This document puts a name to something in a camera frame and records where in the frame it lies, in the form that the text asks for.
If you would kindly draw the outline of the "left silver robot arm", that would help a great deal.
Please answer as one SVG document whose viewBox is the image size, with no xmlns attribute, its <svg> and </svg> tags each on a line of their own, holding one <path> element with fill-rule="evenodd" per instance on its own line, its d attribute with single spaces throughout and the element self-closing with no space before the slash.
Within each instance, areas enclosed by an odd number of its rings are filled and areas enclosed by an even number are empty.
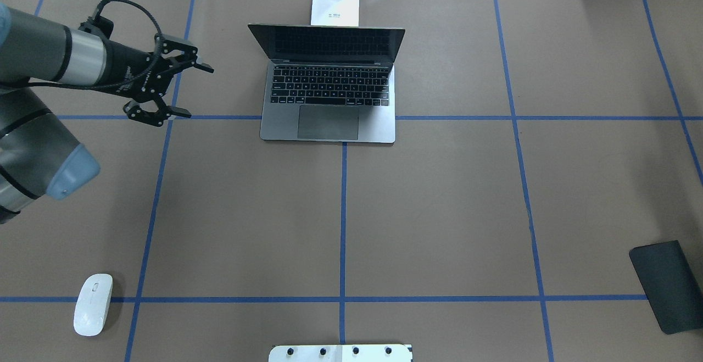
<svg viewBox="0 0 703 362">
<path fill-rule="evenodd" d="M 190 41 L 163 34 L 153 15 L 151 52 L 111 40 L 114 24 L 102 15 L 101 0 L 78 29 L 2 4 L 1 212 L 14 219 L 35 200 L 70 196 L 98 176 L 100 165 L 84 144 L 37 96 L 35 87 L 91 90 L 125 97 L 128 119 L 163 126 L 171 117 L 190 118 L 187 109 L 163 99 L 174 76 L 196 68 L 213 73 Z"/>
</svg>

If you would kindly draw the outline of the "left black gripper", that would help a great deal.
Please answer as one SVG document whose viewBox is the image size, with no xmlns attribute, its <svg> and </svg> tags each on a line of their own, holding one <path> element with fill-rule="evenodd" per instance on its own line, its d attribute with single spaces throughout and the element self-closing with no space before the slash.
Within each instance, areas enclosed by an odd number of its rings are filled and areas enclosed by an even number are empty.
<svg viewBox="0 0 703 362">
<path fill-rule="evenodd" d="M 163 95 L 173 77 L 184 69 L 196 68 L 213 74 L 214 68 L 198 54 L 198 47 L 187 39 L 163 35 L 155 52 L 144 52 L 114 41 L 104 40 L 107 60 L 103 71 L 105 93 L 131 99 L 123 112 L 131 121 L 161 127 L 175 116 L 190 119 L 187 109 L 166 105 Z M 154 102 L 155 111 L 146 111 L 140 103 Z"/>
</svg>

